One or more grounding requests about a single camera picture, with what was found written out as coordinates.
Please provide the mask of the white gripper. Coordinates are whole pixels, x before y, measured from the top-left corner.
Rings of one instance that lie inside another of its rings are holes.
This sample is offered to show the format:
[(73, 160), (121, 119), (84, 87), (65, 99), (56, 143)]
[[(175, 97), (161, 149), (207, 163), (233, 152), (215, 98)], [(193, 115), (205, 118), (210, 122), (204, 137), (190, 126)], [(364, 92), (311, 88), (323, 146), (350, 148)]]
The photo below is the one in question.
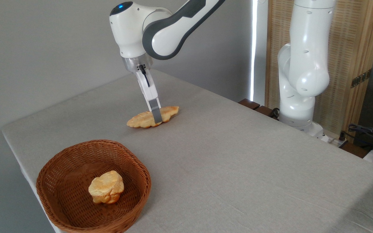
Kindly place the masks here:
[(146, 69), (145, 73), (146, 74), (144, 75), (141, 71), (138, 71), (135, 72), (135, 75), (140, 85), (142, 94), (144, 95), (145, 100), (148, 101), (148, 107), (150, 112), (153, 114), (154, 123), (161, 123), (163, 120), (160, 112), (161, 105), (158, 99), (157, 89), (154, 85), (154, 80), (150, 70)]

